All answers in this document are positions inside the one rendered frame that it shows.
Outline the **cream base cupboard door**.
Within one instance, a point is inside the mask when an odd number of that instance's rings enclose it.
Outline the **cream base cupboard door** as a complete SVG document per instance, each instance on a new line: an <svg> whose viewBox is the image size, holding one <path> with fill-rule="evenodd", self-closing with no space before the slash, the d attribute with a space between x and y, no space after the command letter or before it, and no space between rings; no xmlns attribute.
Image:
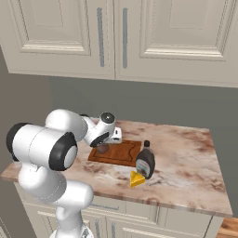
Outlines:
<svg viewBox="0 0 238 238"><path fill-rule="evenodd" d="M56 220L56 208L52 206L23 204L25 211L32 223L33 230L37 238L49 238L53 231L58 227ZM82 211L83 222L93 232L97 238L95 220L99 220L100 238L107 238L105 217L89 209Z"/></svg>
<svg viewBox="0 0 238 238"><path fill-rule="evenodd" d="M108 235L112 238L112 222L115 222L116 238L206 238L206 233L192 234L183 231L170 231L156 226L107 218Z"/></svg>

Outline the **cream drawer front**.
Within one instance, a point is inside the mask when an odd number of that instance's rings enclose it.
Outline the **cream drawer front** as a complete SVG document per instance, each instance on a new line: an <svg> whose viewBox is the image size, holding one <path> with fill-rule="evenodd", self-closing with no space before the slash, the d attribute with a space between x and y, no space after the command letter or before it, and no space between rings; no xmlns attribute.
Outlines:
<svg viewBox="0 0 238 238"><path fill-rule="evenodd" d="M95 196L91 204L97 204L97 205L107 205L107 206L114 206L117 207L119 206L119 210L108 210L108 209L100 209L99 207L94 207L90 205L90 208L95 208L99 210L105 210L105 211L110 211L110 212L116 212L116 213L121 213L124 214L126 212L126 202L122 200L117 200L117 199L112 199L112 198L106 198L106 197L101 197L101 196Z"/></svg>

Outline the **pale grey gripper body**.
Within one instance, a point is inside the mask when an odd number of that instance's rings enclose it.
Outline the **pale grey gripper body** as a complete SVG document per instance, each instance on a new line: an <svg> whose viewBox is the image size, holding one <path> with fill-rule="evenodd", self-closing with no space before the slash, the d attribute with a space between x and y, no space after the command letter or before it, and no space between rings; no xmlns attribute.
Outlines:
<svg viewBox="0 0 238 238"><path fill-rule="evenodd" d="M107 143L102 144L97 147L97 153L105 153L109 150L109 145Z"/></svg>

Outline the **brown condiment bottle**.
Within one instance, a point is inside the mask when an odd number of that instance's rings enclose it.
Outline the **brown condiment bottle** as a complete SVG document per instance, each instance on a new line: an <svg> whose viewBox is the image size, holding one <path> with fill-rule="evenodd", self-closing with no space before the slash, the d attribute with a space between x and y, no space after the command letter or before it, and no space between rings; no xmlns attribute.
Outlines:
<svg viewBox="0 0 238 238"><path fill-rule="evenodd" d="M136 157L137 172L150 179L155 169L154 153L151 149L151 143L148 140L144 141L143 149Z"/></svg>

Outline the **yellow cheese wedge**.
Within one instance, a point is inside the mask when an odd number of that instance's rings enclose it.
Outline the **yellow cheese wedge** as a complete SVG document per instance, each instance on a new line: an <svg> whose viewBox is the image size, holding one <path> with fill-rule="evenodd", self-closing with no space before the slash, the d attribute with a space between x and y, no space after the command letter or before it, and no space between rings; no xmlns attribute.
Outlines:
<svg viewBox="0 0 238 238"><path fill-rule="evenodd" d="M130 187L136 187L145 182L145 177L136 171L130 172Z"/></svg>

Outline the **brown wooden cutting board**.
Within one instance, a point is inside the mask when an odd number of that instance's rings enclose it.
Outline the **brown wooden cutting board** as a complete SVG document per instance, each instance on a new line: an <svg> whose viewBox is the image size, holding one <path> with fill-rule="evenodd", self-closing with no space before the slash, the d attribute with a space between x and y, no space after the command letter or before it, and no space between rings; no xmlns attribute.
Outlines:
<svg viewBox="0 0 238 238"><path fill-rule="evenodd" d="M108 151L98 153L92 149L87 160L98 163L136 166L136 157L141 149L141 142L135 140L123 140L120 144L110 144Z"/></svg>

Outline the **cream wall cupboard door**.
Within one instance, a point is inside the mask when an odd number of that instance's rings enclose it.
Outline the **cream wall cupboard door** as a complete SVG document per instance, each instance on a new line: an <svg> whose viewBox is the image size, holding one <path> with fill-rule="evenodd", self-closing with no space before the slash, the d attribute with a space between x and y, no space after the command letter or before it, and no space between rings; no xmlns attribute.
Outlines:
<svg viewBox="0 0 238 238"><path fill-rule="evenodd" d="M0 0L0 47L10 73L113 79L113 0Z"/></svg>
<svg viewBox="0 0 238 238"><path fill-rule="evenodd" d="M114 0L113 6L116 79L238 88L238 0Z"/></svg>

